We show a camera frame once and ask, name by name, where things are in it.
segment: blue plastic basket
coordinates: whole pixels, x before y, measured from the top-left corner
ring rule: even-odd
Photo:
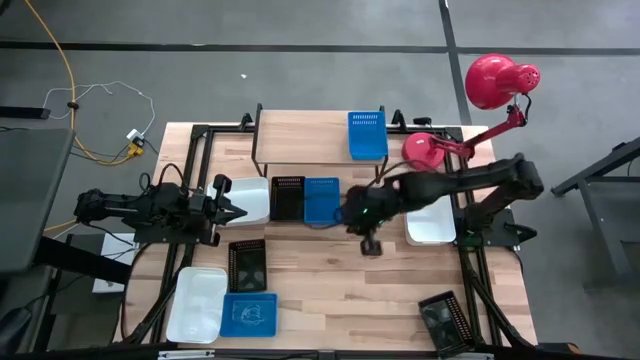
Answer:
[[[348,122],[353,160],[380,160],[389,154],[384,112],[350,112]]]
[[[304,179],[304,222],[314,225],[332,225],[337,222],[340,207],[340,180],[338,178]]]
[[[222,308],[222,337],[274,337],[278,328],[278,295],[227,293]]]

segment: wooden table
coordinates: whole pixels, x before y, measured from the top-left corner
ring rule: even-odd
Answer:
[[[263,110],[256,143],[258,164],[381,165],[349,154],[347,111]]]
[[[192,125],[167,124],[154,182],[167,163],[184,166]],[[462,130],[468,139],[486,127],[464,126]],[[400,135],[389,136],[390,164],[400,161],[403,139]],[[250,158],[251,146],[252,134],[217,134],[207,180],[218,173],[232,179],[257,176]],[[194,169],[199,169],[201,151]],[[476,148],[470,166],[493,160],[493,149],[486,142]],[[276,165],[270,166],[269,175],[338,176],[342,195],[351,185],[368,183],[374,176],[371,167],[344,165]],[[169,170],[165,181],[179,182],[179,178]],[[475,197],[482,200],[490,191],[477,191]],[[226,269],[229,242],[264,238],[268,290],[279,296],[279,328],[273,338],[219,338],[208,347],[434,350],[416,303],[453,290],[466,311],[460,261],[452,246],[410,246],[404,228],[404,216],[399,215],[379,229],[377,239],[384,250],[379,258],[360,255],[360,237],[347,234],[344,227],[315,230],[301,224],[269,223],[266,227],[221,230],[220,246],[197,246],[193,265]],[[134,268],[127,293],[127,334],[158,296],[166,253],[167,245],[150,246]],[[496,302],[520,333],[536,343],[516,257],[499,248],[487,248],[486,255]],[[477,303],[482,333],[489,341],[486,310],[479,299]]]

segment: concrete floor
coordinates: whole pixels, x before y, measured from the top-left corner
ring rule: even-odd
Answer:
[[[69,42],[447,45],[438,0],[33,0],[33,4],[59,40]],[[640,30],[640,3],[633,0],[449,0],[449,6],[460,47],[640,47],[638,37],[632,36]],[[48,41],[21,1],[0,17],[0,40]],[[551,188],[621,141],[637,136],[632,104],[640,87],[640,59],[616,56],[616,49],[610,56],[536,53],[533,49],[531,55],[514,57],[537,64],[542,73],[541,84],[532,93],[530,123],[496,139],[494,146],[498,157],[523,152]],[[157,119],[148,138],[156,146],[166,122],[238,121],[257,102],[288,109],[374,109],[384,104],[387,109],[402,109],[408,117],[431,116],[435,124],[461,123],[448,54],[68,51],[67,55],[77,83],[121,80],[154,99]],[[460,55],[463,76],[475,57]],[[2,105],[40,106],[49,88],[69,84],[54,51],[1,50],[0,65]],[[114,88],[113,96],[95,89],[80,101],[78,135],[95,151],[117,152],[126,143],[124,135],[132,128],[140,130],[150,118],[144,99]],[[54,115],[65,111],[65,94],[50,100]],[[505,116],[501,110],[469,108],[474,125],[491,126]],[[0,125],[18,124],[65,127],[68,121],[0,120]],[[116,168],[70,158],[49,224],[71,218],[85,184],[137,192],[139,173],[152,172],[155,162],[151,153]],[[585,294],[582,289],[583,282],[609,273],[610,265],[579,194],[557,199],[546,192],[513,208],[518,222],[539,232],[521,254],[539,341],[569,341],[586,353],[640,357],[638,293]],[[117,221],[105,225],[126,230]],[[102,314],[115,321],[115,309],[102,309]],[[100,323],[95,314],[86,316],[87,321]]]

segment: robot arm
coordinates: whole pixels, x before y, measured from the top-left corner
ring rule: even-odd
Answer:
[[[347,232],[372,236],[385,221],[399,213],[422,209],[438,198],[458,192],[497,188],[481,203],[465,209],[466,227],[480,229],[493,216],[518,199],[535,199],[544,187],[535,165],[516,154],[486,166],[454,173],[407,172],[384,179],[382,187],[354,186],[342,206]]]
[[[233,206],[224,196],[231,190],[231,180],[216,175],[215,198],[194,192],[174,183],[149,186],[138,196],[105,194],[93,189],[78,196],[73,214],[78,222],[107,217],[122,218],[136,230],[134,241],[140,243],[201,243],[217,246],[214,225],[245,216],[246,211]]]

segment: wooden shelf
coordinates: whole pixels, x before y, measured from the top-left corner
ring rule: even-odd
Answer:
[[[256,135],[258,164],[381,165],[353,160],[348,111],[263,110]]]

